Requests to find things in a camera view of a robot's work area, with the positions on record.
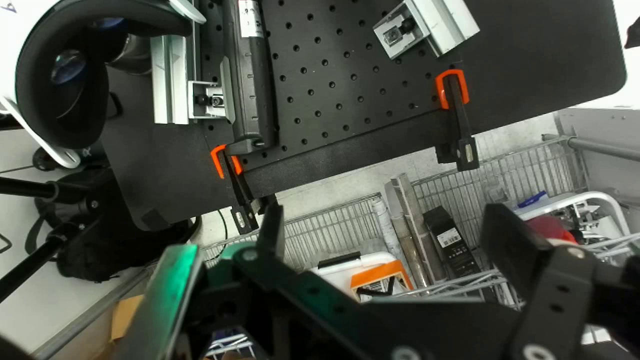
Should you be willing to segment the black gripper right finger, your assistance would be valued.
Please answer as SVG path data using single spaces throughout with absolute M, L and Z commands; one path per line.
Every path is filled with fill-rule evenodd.
M 479 243 L 515 291 L 520 309 L 548 306 L 578 314 L 589 311 L 596 257 L 587 249 L 545 237 L 503 204 L 483 208 Z

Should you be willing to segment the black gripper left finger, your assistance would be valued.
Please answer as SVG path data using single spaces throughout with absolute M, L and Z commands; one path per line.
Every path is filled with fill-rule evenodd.
M 251 248 L 242 249 L 233 259 L 233 278 L 257 286 L 305 287 L 314 276 L 295 272 L 282 259 L 283 252 L 283 205 L 269 196 L 263 201 L 263 217 Z

